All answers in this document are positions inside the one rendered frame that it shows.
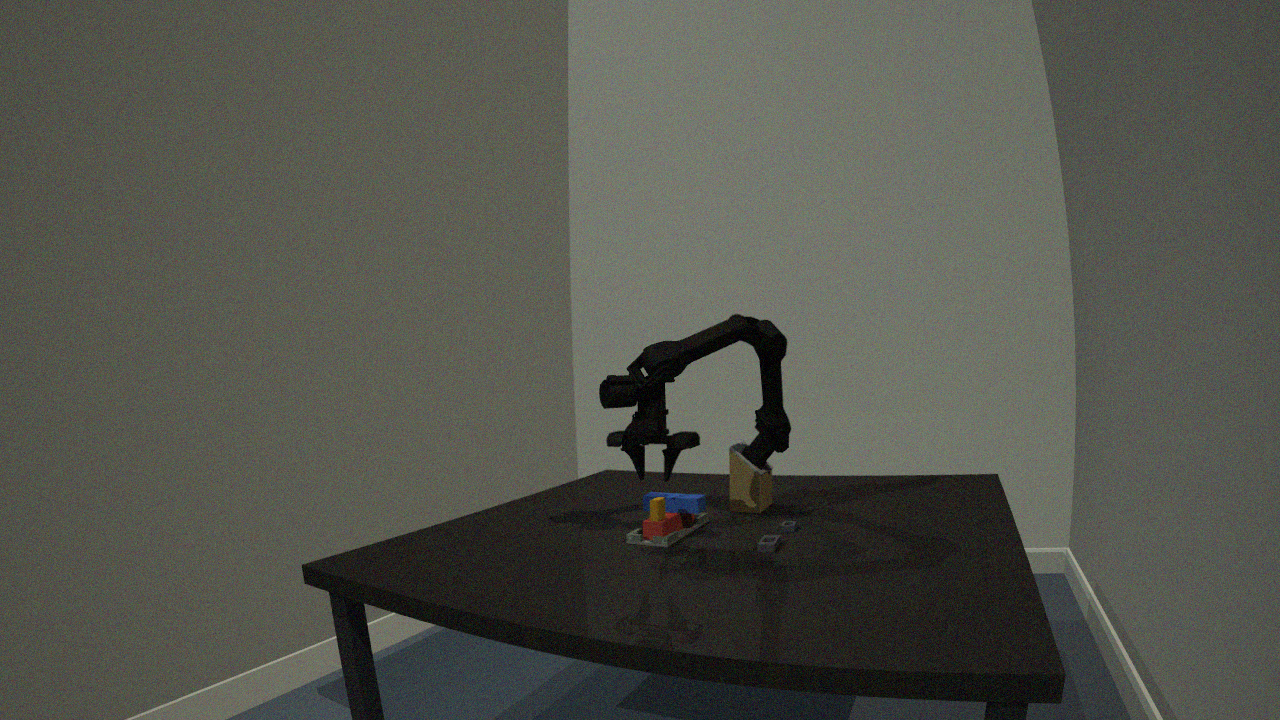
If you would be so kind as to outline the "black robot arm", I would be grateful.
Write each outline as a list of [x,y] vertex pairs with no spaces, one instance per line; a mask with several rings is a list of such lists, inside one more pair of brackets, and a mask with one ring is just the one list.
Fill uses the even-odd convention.
[[[759,432],[742,456],[759,470],[774,451],[788,448],[790,420],[783,409],[781,361],[786,356],[787,340],[771,322],[753,316],[733,315],[685,340],[662,341],[649,345],[627,366],[628,375],[607,375],[602,380],[599,397],[602,407],[632,407],[666,405],[666,383],[675,382],[684,369],[700,357],[739,341],[753,345],[760,361],[763,406],[756,413]],[[640,370],[644,366],[646,377]],[[635,415],[635,416],[634,416]],[[632,415],[625,429],[627,445],[650,445],[653,437],[663,434],[660,420]]]

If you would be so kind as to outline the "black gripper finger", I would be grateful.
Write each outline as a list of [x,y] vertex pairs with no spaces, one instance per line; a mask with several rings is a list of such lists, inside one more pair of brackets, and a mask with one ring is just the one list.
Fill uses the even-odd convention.
[[666,457],[664,477],[666,482],[669,480],[671,473],[673,471],[675,464],[684,448],[664,448],[662,450]]
[[645,474],[645,445],[640,445],[639,447],[635,447],[635,448],[621,448],[621,451],[625,451],[626,454],[628,454],[628,456],[631,457],[631,460],[634,462],[634,468],[637,471],[639,479],[644,480],[644,474]]

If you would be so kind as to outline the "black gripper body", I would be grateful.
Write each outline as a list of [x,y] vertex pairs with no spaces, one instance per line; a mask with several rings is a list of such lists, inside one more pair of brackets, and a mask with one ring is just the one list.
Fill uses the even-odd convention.
[[[673,436],[667,436],[669,434],[669,430],[667,430],[666,427],[666,415],[668,415],[669,413],[668,410],[666,410],[666,405],[649,406],[649,407],[637,406],[637,413],[635,414],[639,414],[639,418],[644,420],[652,420],[652,416],[657,416],[657,420],[660,420],[663,434],[660,434],[660,437],[653,437],[650,445],[667,445],[667,448],[692,448],[700,445],[700,439],[696,430],[681,430],[675,433]],[[627,445],[625,430],[609,433],[605,439],[607,439],[607,446],[611,447],[620,447],[622,445],[622,448],[635,448],[640,446],[640,445]]]

